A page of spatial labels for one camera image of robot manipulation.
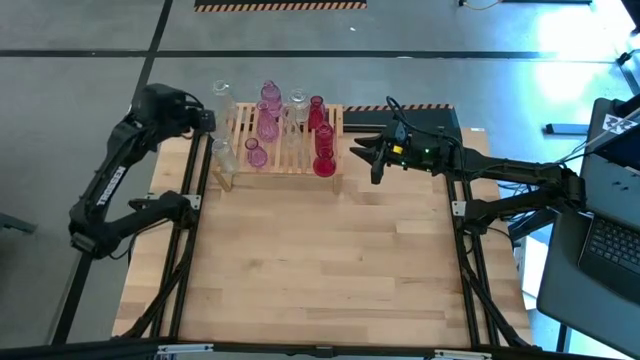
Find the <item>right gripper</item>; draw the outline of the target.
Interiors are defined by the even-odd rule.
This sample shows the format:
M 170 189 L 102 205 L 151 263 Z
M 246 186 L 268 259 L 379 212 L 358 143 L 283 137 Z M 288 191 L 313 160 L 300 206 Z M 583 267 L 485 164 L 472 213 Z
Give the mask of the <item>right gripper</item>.
M 442 131 L 410 130 L 392 122 L 375 136 L 357 137 L 349 151 L 371 164 L 371 183 L 380 184 L 387 166 L 442 173 L 453 162 L 453 144 Z

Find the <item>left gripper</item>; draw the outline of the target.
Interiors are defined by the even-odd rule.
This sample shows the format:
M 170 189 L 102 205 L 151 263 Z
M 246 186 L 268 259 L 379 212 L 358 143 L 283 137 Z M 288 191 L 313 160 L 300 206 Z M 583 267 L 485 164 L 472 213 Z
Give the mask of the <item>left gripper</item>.
M 215 114 L 203 109 L 198 101 L 189 101 L 188 94 L 174 87 L 154 83 L 139 93 L 132 112 L 135 120 L 152 138 L 178 137 L 191 130 L 214 132 Z

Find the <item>clear tall bottle vase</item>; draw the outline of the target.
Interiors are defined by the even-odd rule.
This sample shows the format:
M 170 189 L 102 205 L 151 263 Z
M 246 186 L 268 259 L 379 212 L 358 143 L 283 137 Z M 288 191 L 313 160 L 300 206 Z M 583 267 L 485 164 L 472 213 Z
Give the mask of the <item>clear tall bottle vase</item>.
M 236 101 L 232 94 L 231 84 L 226 80 L 217 80 L 213 84 L 212 92 L 216 119 L 224 123 L 233 120 L 236 115 Z

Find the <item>clear ribbed vase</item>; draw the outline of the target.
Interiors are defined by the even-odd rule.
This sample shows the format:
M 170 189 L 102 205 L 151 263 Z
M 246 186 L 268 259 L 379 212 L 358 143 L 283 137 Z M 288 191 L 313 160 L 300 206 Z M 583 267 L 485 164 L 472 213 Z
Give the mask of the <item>clear ribbed vase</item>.
M 235 174 L 239 170 L 239 162 L 231 144 L 222 139 L 217 139 L 212 144 L 212 153 L 218 161 L 223 173 Z

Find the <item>red round bulb vase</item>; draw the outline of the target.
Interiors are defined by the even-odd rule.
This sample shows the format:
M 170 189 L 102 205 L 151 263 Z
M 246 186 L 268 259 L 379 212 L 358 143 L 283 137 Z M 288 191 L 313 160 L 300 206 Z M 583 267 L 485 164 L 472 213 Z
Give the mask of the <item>red round bulb vase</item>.
M 333 151 L 327 148 L 321 149 L 313 162 L 314 173 L 319 177 L 331 177 L 336 171 L 336 162 Z

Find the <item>red tall vase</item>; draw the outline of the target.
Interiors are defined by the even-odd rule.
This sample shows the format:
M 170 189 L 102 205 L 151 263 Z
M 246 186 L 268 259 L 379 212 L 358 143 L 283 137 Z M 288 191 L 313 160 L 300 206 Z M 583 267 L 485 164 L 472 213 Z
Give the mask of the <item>red tall vase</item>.
M 334 129 L 327 122 L 321 122 L 315 129 L 315 152 L 317 156 L 332 155 Z

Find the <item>pink fluted vase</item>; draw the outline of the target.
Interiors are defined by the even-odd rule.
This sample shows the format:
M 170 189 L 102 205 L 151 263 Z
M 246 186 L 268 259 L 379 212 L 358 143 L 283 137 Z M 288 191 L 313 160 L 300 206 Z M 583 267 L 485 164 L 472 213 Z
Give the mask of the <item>pink fluted vase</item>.
M 267 143 L 275 142 L 279 137 L 279 127 L 269 110 L 269 104 L 260 101 L 256 104 L 256 109 L 258 110 L 257 133 L 259 138 Z

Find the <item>small pink bulb vase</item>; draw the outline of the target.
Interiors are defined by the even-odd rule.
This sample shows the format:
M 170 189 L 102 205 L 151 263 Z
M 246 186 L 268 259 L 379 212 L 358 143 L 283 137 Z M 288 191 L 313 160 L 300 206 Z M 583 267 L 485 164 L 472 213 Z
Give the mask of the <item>small pink bulb vase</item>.
M 254 168 L 262 168 L 268 161 L 268 154 L 260 146 L 259 141 L 256 138 L 248 138 L 245 141 L 245 148 L 247 150 L 247 161 Z

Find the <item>pink ribbed jar vase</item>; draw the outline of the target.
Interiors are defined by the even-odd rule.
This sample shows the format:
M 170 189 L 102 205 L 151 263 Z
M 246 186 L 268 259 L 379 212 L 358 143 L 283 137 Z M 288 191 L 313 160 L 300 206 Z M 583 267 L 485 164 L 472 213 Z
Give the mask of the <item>pink ribbed jar vase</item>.
M 281 90 L 272 80 L 266 80 L 264 82 L 261 88 L 261 100 L 268 104 L 268 110 L 273 117 L 279 117 L 281 115 Z

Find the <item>red square bottle vase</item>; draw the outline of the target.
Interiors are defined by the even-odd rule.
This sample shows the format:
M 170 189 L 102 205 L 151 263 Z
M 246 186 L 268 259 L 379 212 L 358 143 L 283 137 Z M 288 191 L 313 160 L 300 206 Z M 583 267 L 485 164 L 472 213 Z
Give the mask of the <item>red square bottle vase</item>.
M 310 99 L 308 126 L 311 130 L 316 129 L 325 120 L 326 108 L 324 98 L 319 95 Z

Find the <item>wooden slatted shelf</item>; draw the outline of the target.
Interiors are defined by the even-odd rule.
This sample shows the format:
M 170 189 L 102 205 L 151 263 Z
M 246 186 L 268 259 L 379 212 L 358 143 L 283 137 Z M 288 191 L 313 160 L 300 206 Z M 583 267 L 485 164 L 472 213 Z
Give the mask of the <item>wooden slatted shelf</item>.
M 234 143 L 232 149 L 239 162 L 239 170 L 235 174 L 223 173 L 217 160 L 211 161 L 210 174 L 217 184 L 225 191 L 240 188 L 253 189 L 294 189 L 329 191 L 338 194 L 342 190 L 343 166 L 341 149 L 343 137 L 342 105 L 328 105 L 327 119 L 334 129 L 334 160 L 336 171 L 331 177 L 319 177 L 314 173 L 313 162 L 316 158 L 315 132 L 307 125 L 302 126 L 302 157 L 296 162 L 285 148 L 284 137 L 279 137 L 274 143 L 260 142 L 260 146 L 268 154 L 268 161 L 262 168 L 254 168 L 247 161 L 245 141 L 255 137 L 257 133 L 258 111 L 251 103 L 236 105 L 237 114 L 233 119 Z

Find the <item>clear dimpled vase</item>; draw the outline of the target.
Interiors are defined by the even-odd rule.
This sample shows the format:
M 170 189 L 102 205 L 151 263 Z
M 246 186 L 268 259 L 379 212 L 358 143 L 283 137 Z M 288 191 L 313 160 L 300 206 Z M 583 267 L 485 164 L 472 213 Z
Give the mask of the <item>clear dimpled vase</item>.
M 291 91 L 289 102 L 294 120 L 298 124 L 305 123 L 309 116 L 310 101 L 308 94 L 301 88 Z

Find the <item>black mat orange-striped edge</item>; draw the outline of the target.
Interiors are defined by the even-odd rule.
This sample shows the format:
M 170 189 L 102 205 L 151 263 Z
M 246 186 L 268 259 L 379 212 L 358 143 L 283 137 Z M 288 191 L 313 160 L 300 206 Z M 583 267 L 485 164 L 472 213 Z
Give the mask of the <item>black mat orange-striped edge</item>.
M 195 0 L 197 13 L 364 10 L 367 0 Z
M 443 129 L 460 138 L 460 124 L 451 104 L 412 104 L 403 109 L 411 124 L 423 130 Z M 388 105 L 352 105 L 343 111 L 345 132 L 372 133 L 382 130 L 393 117 Z

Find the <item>white box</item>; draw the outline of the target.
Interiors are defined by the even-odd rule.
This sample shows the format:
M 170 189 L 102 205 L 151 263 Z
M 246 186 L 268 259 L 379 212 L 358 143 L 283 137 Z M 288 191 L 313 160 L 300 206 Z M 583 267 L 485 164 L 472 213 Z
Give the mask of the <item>white box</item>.
M 537 297 L 548 255 L 548 246 L 530 236 L 520 240 L 520 246 L 514 249 L 516 268 L 521 281 L 521 290 Z

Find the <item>grey furniture leg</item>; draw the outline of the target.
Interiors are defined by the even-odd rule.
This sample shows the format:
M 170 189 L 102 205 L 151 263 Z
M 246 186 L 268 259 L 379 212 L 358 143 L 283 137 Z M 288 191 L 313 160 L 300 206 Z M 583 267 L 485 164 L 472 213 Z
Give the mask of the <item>grey furniture leg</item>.
M 0 228 L 13 229 L 26 234 L 33 234 L 36 231 L 37 226 L 14 216 L 0 212 Z

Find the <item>black device white sticker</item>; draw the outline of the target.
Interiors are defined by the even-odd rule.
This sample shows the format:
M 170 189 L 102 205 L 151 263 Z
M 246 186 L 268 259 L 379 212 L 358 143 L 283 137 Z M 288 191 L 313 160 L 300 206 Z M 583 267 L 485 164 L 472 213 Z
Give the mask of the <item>black device white sticker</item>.
M 616 136 L 598 145 L 594 153 L 621 167 L 640 172 L 640 94 L 616 103 L 605 120 Z

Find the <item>laptop computer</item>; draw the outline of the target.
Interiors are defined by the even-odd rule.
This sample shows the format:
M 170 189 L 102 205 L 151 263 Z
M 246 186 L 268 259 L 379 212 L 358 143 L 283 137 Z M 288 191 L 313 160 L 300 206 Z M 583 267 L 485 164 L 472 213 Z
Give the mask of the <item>laptop computer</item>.
M 587 156 L 596 155 L 598 145 L 616 136 L 607 130 L 605 120 L 613 114 L 614 105 L 622 102 L 626 101 L 595 101 L 582 164 Z M 537 308 L 559 323 L 640 360 L 640 302 L 619 296 L 579 269 L 591 220 L 586 208 L 556 217 Z

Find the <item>dark grey laptop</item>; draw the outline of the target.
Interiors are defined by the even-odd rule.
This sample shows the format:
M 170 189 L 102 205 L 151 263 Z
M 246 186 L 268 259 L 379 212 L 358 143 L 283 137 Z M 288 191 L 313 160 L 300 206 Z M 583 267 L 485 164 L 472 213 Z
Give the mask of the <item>dark grey laptop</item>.
M 592 215 L 579 269 L 640 302 L 640 175 L 597 155 L 583 161 L 586 211 Z

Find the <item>black stand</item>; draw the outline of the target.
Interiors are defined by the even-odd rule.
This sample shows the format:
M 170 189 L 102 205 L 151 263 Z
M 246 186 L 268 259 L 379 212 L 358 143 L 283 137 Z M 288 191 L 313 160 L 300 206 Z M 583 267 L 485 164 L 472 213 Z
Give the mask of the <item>black stand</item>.
M 618 65 L 619 70 L 622 72 L 624 79 L 626 80 L 629 89 L 634 95 L 640 94 L 640 85 L 636 81 L 632 72 L 626 67 L 626 63 L 632 58 L 632 56 L 639 52 L 639 49 L 632 49 L 626 52 L 623 52 L 617 59 L 616 63 Z

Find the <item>black aluminium table frame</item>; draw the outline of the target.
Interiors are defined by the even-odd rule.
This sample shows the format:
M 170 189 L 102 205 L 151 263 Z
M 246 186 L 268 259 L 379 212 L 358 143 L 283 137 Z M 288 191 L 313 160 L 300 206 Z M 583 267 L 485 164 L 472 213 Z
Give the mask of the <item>black aluminium table frame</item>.
M 184 342 L 241 351 L 328 351 L 363 356 L 468 349 L 466 302 L 451 202 L 495 200 L 491 180 L 469 187 L 443 176 L 369 165 L 343 135 L 343 184 L 329 191 L 240 188 L 210 181 L 201 203 L 184 296 L 172 295 L 160 326 Z

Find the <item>silver frame bracket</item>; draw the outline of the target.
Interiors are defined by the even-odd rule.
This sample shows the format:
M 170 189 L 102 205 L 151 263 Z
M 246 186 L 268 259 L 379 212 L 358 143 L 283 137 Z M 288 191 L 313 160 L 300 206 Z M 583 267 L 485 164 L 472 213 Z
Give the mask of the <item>silver frame bracket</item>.
M 160 359 L 172 360 L 177 355 L 212 352 L 212 344 L 165 344 L 157 348 L 156 356 Z
M 436 349 L 432 360 L 493 360 L 490 353 Z

